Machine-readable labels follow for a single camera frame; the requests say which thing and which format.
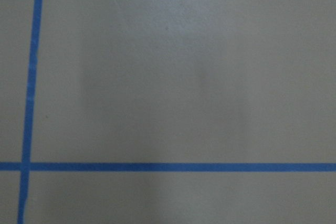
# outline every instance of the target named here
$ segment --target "vertical blue line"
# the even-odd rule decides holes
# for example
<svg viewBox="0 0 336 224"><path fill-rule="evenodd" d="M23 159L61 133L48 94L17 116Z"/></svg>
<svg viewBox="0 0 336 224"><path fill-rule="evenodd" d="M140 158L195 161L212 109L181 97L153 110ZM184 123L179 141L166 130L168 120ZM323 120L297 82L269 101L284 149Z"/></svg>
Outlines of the vertical blue line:
<svg viewBox="0 0 336 224"><path fill-rule="evenodd" d="M30 38L28 63L28 79L26 92L26 110L22 146L20 193L17 213L17 224L24 223L25 205L28 197L30 150L33 132L34 96L36 85L37 50L41 24L42 0L34 0L33 25Z"/></svg>

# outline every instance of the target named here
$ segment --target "blue line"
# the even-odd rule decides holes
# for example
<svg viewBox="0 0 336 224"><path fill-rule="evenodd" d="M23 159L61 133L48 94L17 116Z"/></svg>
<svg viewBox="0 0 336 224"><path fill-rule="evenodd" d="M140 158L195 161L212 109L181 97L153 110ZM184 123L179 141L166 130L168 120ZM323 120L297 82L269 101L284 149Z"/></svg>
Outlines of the blue line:
<svg viewBox="0 0 336 224"><path fill-rule="evenodd" d="M31 163L46 172L336 172L336 163Z"/></svg>
<svg viewBox="0 0 336 224"><path fill-rule="evenodd" d="M22 146L22 162L20 177L20 193L17 213L17 224L24 223L24 212L28 197L30 150L33 132L34 96L36 85L37 50L41 23L42 0L34 0L33 25L30 38L28 79L26 92L26 111Z"/></svg>
<svg viewBox="0 0 336 224"><path fill-rule="evenodd" d="M0 170L20 170L19 162L0 162Z"/></svg>

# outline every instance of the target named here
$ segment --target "gray floor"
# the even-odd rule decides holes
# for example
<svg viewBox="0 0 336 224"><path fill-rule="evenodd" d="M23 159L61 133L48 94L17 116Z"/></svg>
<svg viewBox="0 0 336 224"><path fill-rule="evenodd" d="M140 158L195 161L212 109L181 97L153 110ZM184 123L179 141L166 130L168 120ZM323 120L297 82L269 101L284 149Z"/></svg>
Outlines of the gray floor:
<svg viewBox="0 0 336 224"><path fill-rule="evenodd" d="M0 0L0 162L20 160L32 7ZM32 161L334 163L335 37L335 0L44 0ZM31 172L26 223L332 224L334 179ZM0 172L1 223L18 183Z"/></svg>

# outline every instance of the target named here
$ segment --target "horizontal blue line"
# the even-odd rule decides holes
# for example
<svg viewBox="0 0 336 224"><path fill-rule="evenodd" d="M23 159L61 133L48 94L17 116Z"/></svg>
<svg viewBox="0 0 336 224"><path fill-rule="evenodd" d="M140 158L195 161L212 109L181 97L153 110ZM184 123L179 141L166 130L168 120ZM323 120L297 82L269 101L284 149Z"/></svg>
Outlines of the horizontal blue line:
<svg viewBox="0 0 336 224"><path fill-rule="evenodd" d="M21 163L0 162L0 170ZM31 163L36 172L336 172L336 163Z"/></svg>

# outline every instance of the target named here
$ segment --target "gray surface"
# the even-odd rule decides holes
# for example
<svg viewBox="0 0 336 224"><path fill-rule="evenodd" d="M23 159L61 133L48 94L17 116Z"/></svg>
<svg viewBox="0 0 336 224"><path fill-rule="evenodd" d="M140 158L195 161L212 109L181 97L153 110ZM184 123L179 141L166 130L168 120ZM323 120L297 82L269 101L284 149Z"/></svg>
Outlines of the gray surface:
<svg viewBox="0 0 336 224"><path fill-rule="evenodd" d="M32 173L27 224L334 223L333 173Z"/></svg>
<svg viewBox="0 0 336 224"><path fill-rule="evenodd" d="M0 162L19 161L33 0L0 0Z"/></svg>
<svg viewBox="0 0 336 224"><path fill-rule="evenodd" d="M0 172L0 223L15 224L20 174Z"/></svg>
<svg viewBox="0 0 336 224"><path fill-rule="evenodd" d="M334 0L44 0L33 160L334 162Z"/></svg>

